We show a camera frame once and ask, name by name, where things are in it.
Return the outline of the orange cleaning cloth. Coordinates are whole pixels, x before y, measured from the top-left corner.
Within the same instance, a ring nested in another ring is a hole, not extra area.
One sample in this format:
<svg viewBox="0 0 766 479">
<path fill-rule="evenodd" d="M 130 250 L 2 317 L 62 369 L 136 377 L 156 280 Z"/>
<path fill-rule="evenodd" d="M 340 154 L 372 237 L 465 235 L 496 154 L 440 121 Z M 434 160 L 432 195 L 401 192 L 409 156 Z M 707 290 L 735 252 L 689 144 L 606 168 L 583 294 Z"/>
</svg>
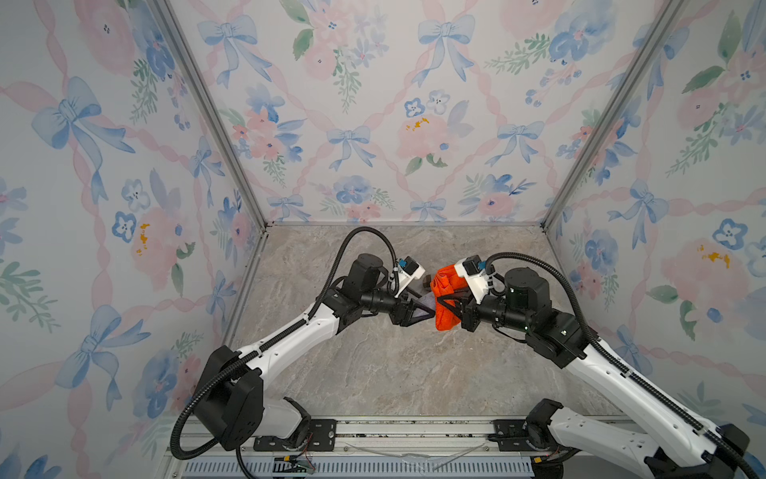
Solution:
<svg viewBox="0 0 766 479">
<path fill-rule="evenodd" d="M 430 283 L 436 301 L 435 325 L 438 331 L 450 331 L 461 323 L 459 299 L 468 291 L 466 279 L 449 265 L 437 271 Z"/>
</svg>

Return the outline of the purple fabric eyeglass case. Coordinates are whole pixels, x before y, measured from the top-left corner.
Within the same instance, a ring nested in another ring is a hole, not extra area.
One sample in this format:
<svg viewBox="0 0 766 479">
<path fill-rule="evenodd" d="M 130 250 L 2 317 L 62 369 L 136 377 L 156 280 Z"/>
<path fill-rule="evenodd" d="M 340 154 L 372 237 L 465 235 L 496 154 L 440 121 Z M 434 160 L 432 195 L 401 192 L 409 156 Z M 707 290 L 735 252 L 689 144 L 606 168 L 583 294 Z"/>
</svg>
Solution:
<svg viewBox="0 0 766 479">
<path fill-rule="evenodd" d="M 425 295 L 422 295 L 420 299 L 417 299 L 418 309 L 423 315 L 436 315 L 437 299 L 433 291 L 428 291 Z"/>
</svg>

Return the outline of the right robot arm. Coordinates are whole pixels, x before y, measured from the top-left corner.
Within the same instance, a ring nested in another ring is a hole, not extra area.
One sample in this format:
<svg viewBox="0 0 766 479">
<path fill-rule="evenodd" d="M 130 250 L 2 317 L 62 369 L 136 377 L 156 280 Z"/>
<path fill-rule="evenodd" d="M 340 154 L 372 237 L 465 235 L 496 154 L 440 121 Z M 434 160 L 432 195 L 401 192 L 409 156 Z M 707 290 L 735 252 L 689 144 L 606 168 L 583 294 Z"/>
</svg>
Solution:
<svg viewBox="0 0 766 479">
<path fill-rule="evenodd" d="M 642 478 L 754 478 L 746 461 L 748 436 L 732 424 L 718 426 L 662 392 L 619 357 L 574 313 L 554 309 L 550 284 L 528 267 L 489 275 L 484 263 L 458 263 L 431 281 L 442 325 L 474 331 L 524 333 L 524 344 L 558 368 L 598 389 L 640 431 L 584 417 L 544 399 L 526 427 L 540 449 L 560 446 L 604 459 Z"/>
</svg>

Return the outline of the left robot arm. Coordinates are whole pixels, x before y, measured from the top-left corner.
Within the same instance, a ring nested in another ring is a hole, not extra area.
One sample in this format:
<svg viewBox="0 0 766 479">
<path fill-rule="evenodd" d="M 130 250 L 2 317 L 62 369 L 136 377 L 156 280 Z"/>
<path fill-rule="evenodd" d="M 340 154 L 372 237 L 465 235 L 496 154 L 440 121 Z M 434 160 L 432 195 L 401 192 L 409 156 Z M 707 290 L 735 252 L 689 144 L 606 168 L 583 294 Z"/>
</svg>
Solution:
<svg viewBox="0 0 766 479">
<path fill-rule="evenodd" d="M 232 451 L 261 438 L 287 450 L 303 447 L 311 415 L 291 398 L 265 394 L 289 365 L 369 315 L 388 315 L 399 327 L 434 317 L 434 309 L 407 291 L 423 279 L 422 265 L 407 257 L 395 265 L 392 279 L 384 274 L 379 257 L 362 253 L 347 275 L 333 277 L 325 293 L 285 327 L 238 350 L 215 350 L 193 394 L 191 411 L 211 433 L 213 444 Z"/>
</svg>

